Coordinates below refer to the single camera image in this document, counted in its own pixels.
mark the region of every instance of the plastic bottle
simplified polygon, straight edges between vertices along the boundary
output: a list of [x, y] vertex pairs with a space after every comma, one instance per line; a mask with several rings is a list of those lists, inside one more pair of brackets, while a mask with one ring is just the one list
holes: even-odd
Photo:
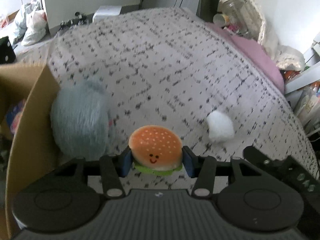
[[230, 26], [234, 33], [240, 36], [248, 37], [249, 31], [245, 21], [240, 13], [241, 8], [244, 6], [244, 0], [220, 0], [222, 3], [222, 12], [230, 19]]

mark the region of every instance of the white cotton ball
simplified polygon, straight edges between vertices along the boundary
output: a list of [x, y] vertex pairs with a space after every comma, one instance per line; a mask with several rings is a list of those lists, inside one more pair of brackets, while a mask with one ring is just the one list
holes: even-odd
[[213, 142], [223, 142], [234, 138], [232, 120], [224, 113], [213, 111], [207, 117], [209, 126], [209, 139]]

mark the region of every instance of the orange burger bun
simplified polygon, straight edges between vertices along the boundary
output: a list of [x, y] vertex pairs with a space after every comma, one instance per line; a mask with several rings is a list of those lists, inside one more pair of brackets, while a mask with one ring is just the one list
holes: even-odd
[[135, 160], [155, 171], [170, 171], [182, 163], [182, 142], [175, 133], [158, 125], [135, 130], [129, 138]]

